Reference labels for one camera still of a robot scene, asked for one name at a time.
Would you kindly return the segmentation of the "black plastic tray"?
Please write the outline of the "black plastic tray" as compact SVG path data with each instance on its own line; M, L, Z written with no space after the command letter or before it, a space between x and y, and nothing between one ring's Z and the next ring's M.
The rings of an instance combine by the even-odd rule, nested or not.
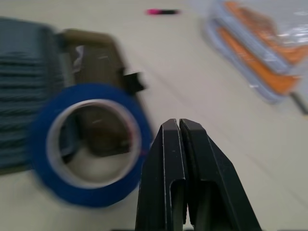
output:
M28 127L62 89L104 83L131 95L144 90L139 74L125 73L117 41L109 34L0 17L0 175L28 170Z

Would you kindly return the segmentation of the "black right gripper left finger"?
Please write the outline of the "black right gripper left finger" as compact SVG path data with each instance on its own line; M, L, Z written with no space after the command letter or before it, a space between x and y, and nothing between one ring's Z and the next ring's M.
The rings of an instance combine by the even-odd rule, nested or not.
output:
M185 151L175 119L164 122L142 165L135 231L183 231Z

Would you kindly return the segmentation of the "blue tape roll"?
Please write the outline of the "blue tape roll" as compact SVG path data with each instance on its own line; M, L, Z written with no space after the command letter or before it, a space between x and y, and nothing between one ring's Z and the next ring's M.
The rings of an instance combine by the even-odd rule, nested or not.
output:
M133 139L133 156L119 177L109 183L90 184L73 176L63 167L58 136L66 118L77 108L88 105L109 107L128 125ZM125 197L138 185L145 156L153 140L149 123L137 102L122 90L105 84L77 84L52 99L33 121L28 147L34 171L43 184L59 197Z

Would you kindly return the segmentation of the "pink and black marker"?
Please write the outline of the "pink and black marker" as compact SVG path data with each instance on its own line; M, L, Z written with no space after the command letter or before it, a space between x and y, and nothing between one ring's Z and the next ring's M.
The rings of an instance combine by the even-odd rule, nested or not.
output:
M145 11L147 15L176 15L180 10L175 9L148 9Z

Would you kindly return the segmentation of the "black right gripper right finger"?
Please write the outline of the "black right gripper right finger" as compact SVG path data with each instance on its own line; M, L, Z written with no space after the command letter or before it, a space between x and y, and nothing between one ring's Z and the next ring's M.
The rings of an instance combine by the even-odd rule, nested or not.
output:
M201 124L180 120L193 231L262 231L229 158Z

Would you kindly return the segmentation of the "clear pack with orange contents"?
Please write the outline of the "clear pack with orange contents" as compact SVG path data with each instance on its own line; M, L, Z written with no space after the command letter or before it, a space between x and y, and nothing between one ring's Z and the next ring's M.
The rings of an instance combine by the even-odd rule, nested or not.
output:
M203 22L203 36L219 53L231 62L268 103L279 103L296 87L300 76L276 74L259 61L216 20Z
M214 0L211 12L271 71L308 71L308 0Z

